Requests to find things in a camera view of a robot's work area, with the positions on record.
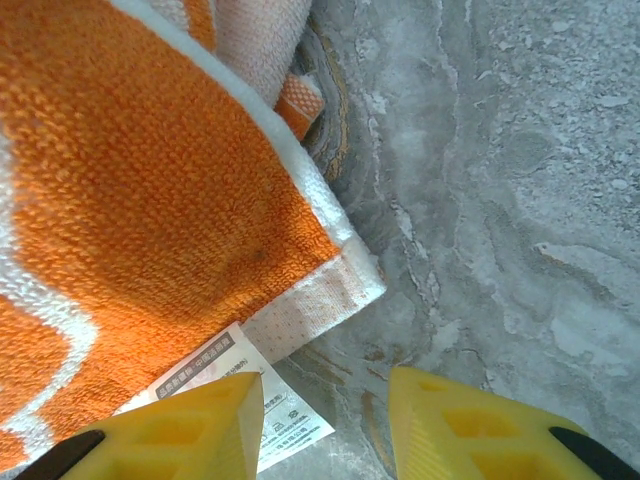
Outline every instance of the black rubber part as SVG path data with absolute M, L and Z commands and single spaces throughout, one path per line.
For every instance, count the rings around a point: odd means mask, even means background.
M 102 430 L 89 430 L 67 438 L 29 465 L 15 480 L 59 480 L 105 438 Z
M 593 438 L 563 427 L 551 427 L 549 432 L 602 480 L 640 480 L 640 473 Z

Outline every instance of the towel label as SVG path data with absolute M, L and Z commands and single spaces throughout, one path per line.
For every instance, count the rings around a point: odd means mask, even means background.
M 244 336 L 237 323 L 184 358 L 116 413 L 123 413 L 239 372 L 259 372 L 262 375 L 264 426 L 258 472 L 334 432 L 331 425 L 280 378 Z

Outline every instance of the gray stone tile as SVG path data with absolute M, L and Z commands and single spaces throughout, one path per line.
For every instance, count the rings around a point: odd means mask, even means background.
M 394 478 L 414 365 L 640 467 L 640 3 L 317 0 L 309 149 L 387 295 L 277 368 L 336 427 L 260 478 Z

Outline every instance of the folded towel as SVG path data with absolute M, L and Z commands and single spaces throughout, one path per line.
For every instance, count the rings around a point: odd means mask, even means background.
M 275 362 L 384 290 L 272 105 L 149 4 L 0 2 L 0 182 L 0 469 L 234 321 Z
M 310 0 L 144 1 L 216 54 L 304 137 L 324 108 L 322 94 L 310 78 L 287 71 Z

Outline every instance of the yellow plastic part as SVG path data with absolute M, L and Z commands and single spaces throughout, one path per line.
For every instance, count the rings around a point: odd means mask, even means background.
M 62 479 L 255 479 L 263 405 L 260 374 L 239 373 L 94 423 L 106 438 Z
M 392 370 L 399 480 L 600 480 L 548 431 L 569 420 L 413 368 Z

